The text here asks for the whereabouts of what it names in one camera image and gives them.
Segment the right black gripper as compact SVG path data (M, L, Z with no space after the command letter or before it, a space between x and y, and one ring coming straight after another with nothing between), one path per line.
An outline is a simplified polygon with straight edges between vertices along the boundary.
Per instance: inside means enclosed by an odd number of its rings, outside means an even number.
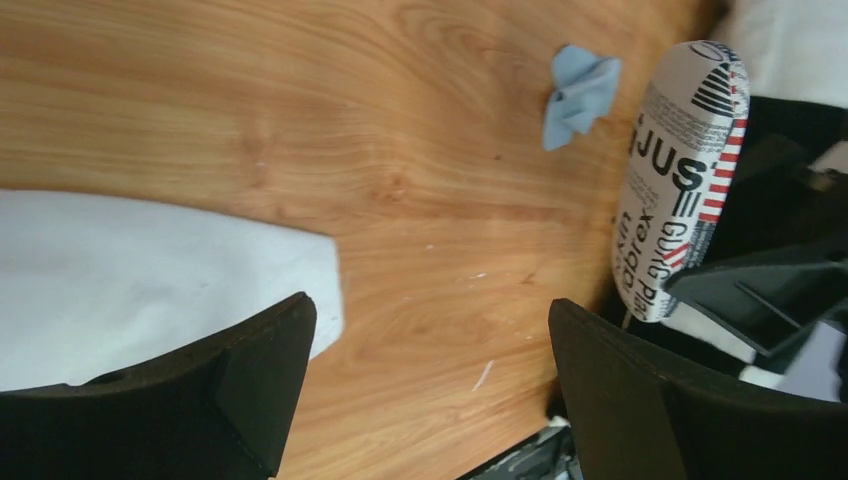
M772 357L847 310L847 172L815 169L847 138L847 111L752 98L705 260L664 289Z

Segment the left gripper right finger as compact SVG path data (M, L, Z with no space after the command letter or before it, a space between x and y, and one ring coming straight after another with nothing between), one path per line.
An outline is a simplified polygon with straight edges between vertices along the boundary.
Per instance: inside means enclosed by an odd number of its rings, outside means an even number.
M843 479L847 407L762 388L568 299L548 326L588 479Z

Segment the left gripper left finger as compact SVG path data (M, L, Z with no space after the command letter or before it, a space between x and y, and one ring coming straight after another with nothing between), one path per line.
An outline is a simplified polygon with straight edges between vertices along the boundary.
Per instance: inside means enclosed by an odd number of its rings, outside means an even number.
M316 330L304 293L83 385L1 396L5 479L268 479Z

